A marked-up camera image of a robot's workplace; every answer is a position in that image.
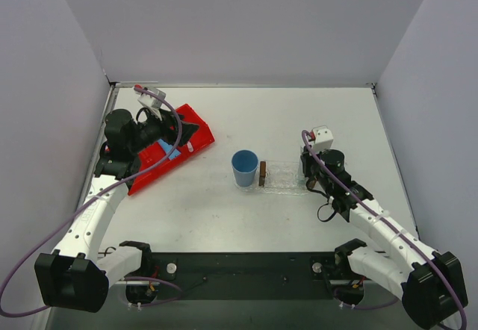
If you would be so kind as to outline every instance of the blue object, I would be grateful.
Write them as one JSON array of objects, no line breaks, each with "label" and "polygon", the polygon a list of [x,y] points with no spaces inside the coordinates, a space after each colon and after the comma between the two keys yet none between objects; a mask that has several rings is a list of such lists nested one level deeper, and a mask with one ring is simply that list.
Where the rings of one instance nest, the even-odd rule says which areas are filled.
[{"label": "blue object", "polygon": [[[163,151],[165,151],[166,153],[168,153],[172,148],[172,146],[169,143],[166,143],[163,140],[159,140],[158,143],[159,143],[159,146],[161,146]],[[181,152],[175,149],[174,152],[168,158],[171,161],[171,160],[174,160],[176,157],[178,157],[180,154]]]},{"label": "blue object", "polygon": [[254,181],[255,171],[259,165],[259,159],[255,153],[247,149],[237,151],[232,156],[231,163],[238,186],[250,186]]}]

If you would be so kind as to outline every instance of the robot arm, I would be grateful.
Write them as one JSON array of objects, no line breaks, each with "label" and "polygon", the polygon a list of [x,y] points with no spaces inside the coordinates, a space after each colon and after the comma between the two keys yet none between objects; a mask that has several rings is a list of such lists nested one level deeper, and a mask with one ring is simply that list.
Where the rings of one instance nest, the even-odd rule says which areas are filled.
[{"label": "robot arm", "polygon": [[[164,99],[160,90],[149,92]],[[97,312],[108,295],[108,288],[125,275],[138,271],[150,275],[151,250],[144,243],[123,242],[109,256],[98,260],[98,251],[110,221],[133,181],[115,187],[103,196],[98,192],[139,171],[139,152],[162,139],[174,143],[177,121],[161,110],[161,102],[142,95],[138,100],[146,112],[146,121],[135,122],[127,110],[114,110],[105,118],[106,142],[100,151],[87,201],[96,197],[79,214],[51,254],[40,254],[35,273],[46,305]],[[199,129],[183,122],[179,145],[185,145]]]},{"label": "robot arm", "polygon": [[[304,175],[309,181],[319,183],[337,214],[361,229],[387,255],[386,258],[375,252],[361,240],[351,240],[335,250],[335,263],[342,274],[364,275],[375,281],[402,300],[406,312],[419,326],[432,328],[457,312],[458,308],[442,281],[422,256],[407,244],[403,239],[405,237],[440,269],[461,304],[466,306],[468,298],[459,260],[450,252],[440,254],[420,242],[394,220],[368,190],[352,180],[344,168],[344,154],[330,149],[333,135],[327,127],[313,129],[308,142],[313,153],[350,192],[324,172],[306,148],[301,155]],[[376,216],[357,202],[357,198]]]}]

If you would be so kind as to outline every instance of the transparent tray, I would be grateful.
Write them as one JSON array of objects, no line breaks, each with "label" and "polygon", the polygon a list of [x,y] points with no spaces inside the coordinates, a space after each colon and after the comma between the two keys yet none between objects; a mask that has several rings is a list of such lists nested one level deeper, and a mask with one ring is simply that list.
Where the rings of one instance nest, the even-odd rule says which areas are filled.
[{"label": "transparent tray", "polygon": [[303,196],[308,193],[305,177],[299,171],[299,162],[269,161],[266,162],[266,179],[263,187],[259,187],[259,167],[254,182],[248,187],[236,187],[249,193],[274,193]]}]

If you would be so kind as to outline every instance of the brown object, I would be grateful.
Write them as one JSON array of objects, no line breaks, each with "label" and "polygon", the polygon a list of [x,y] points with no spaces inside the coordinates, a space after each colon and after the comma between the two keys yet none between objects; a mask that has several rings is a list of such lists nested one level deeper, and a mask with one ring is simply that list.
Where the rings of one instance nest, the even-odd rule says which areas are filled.
[{"label": "brown object", "polygon": [[266,183],[266,161],[261,161],[259,166],[259,187],[263,187]]}]

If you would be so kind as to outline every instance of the gray floor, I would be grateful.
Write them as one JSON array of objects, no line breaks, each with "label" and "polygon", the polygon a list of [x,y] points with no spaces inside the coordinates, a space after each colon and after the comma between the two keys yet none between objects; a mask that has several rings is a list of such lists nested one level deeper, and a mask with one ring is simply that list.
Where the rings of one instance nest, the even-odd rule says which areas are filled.
[{"label": "gray floor", "polygon": [[[335,300],[321,301],[182,301],[155,308],[127,309],[119,301],[123,286],[111,289],[97,314],[54,309],[47,330],[85,329],[354,329],[416,330],[400,303],[380,311],[341,310]],[[369,305],[386,302],[390,294],[367,286]]]}]

